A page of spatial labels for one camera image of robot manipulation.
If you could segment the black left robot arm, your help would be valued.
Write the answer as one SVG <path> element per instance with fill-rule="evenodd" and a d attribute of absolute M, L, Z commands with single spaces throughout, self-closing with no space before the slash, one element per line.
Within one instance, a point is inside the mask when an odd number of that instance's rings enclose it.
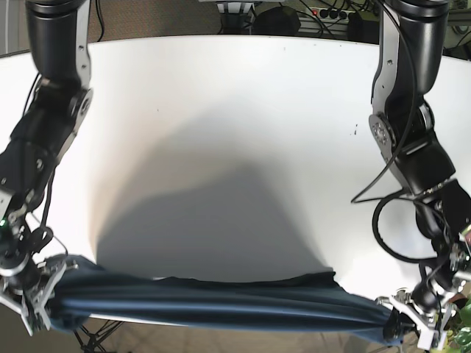
<path fill-rule="evenodd" d="M 470 195 L 454 177 L 455 167 L 439 142 L 425 95 L 442 58 L 447 1 L 379 1 L 379 62 L 372 83 L 369 128 L 400 189 L 379 199 L 372 232 L 393 258 L 419 267 L 411 291 L 379 298 L 392 307 L 386 340 L 415 332 L 426 352 L 442 350 L 452 298 L 470 281 Z M 412 258 L 387 246 L 380 214 L 392 201 L 411 202 L 417 227 L 431 241 L 434 257 Z"/>

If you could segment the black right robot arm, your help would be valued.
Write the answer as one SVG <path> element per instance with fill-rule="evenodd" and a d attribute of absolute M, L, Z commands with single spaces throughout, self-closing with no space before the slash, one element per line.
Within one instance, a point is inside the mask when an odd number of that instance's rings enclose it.
<path fill-rule="evenodd" d="M 17 313 L 29 334 L 51 328 L 49 300 L 71 264 L 33 257 L 54 234 L 42 218 L 56 168 L 71 147 L 93 98 L 88 52 L 89 1 L 27 1 L 29 47 L 38 75 L 24 113 L 1 153 L 1 303 Z"/>

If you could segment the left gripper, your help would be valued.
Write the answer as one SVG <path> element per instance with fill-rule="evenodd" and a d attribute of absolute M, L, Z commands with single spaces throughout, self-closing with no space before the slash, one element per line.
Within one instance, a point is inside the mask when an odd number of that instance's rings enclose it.
<path fill-rule="evenodd" d="M 419 273 L 420 281 L 413 290 L 401 288 L 391 296 L 376 299 L 378 304 L 391 308 L 383 326 L 383 339 L 396 343 L 414 332 L 418 349 L 441 350 L 445 347 L 445 327 L 454 311 L 451 300 L 470 283 L 470 255 L 452 250 L 420 262 Z"/>

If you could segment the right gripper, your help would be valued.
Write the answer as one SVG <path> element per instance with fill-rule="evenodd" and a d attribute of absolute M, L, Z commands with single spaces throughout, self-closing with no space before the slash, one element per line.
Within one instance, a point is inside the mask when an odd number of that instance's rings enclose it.
<path fill-rule="evenodd" d="M 52 229 L 43 224 L 32 232 L 26 224 L 1 222 L 1 304 L 19 314 L 29 335 L 51 329 L 48 301 L 63 275 L 78 268 L 66 252 L 34 261 L 53 238 Z"/>

